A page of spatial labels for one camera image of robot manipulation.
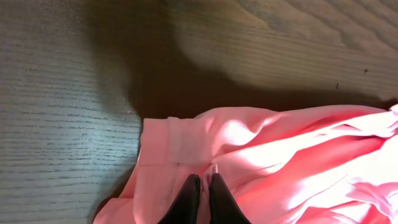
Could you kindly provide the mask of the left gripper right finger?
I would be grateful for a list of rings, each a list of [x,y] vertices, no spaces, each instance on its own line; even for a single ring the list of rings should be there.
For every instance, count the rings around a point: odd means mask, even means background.
[[[219,173],[211,176],[209,193],[210,224],[251,224]]]

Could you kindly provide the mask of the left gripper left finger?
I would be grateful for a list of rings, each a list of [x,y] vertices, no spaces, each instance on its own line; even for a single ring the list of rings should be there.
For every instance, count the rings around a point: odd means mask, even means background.
[[[200,177],[195,174],[189,175],[158,224],[196,224],[200,194]]]

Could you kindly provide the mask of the pink printed t-shirt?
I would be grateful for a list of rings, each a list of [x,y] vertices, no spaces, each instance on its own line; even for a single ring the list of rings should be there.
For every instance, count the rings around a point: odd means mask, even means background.
[[[396,223],[397,110],[215,108],[145,119],[137,164],[95,223],[157,223],[189,175],[210,221],[219,174],[251,223]]]

